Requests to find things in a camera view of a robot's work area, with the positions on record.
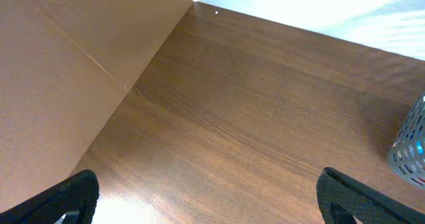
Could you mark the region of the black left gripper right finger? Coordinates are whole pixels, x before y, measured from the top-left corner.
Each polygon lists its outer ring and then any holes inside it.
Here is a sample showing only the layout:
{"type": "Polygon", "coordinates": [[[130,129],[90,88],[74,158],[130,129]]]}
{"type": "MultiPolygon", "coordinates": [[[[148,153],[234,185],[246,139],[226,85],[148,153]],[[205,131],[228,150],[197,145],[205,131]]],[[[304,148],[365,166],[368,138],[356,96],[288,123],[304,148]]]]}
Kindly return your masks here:
{"type": "Polygon", "coordinates": [[[330,167],[319,176],[316,192],[326,224],[424,222],[423,213],[330,167]]]}

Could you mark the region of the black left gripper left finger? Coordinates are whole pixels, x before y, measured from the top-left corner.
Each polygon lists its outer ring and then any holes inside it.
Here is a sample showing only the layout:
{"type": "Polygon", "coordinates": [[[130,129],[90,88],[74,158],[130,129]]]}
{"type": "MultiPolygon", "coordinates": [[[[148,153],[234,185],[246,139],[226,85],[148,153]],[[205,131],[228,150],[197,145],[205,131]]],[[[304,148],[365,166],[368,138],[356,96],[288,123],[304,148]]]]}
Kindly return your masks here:
{"type": "Polygon", "coordinates": [[[1,222],[91,224],[98,198],[96,174],[85,169],[2,212],[1,222]]]}

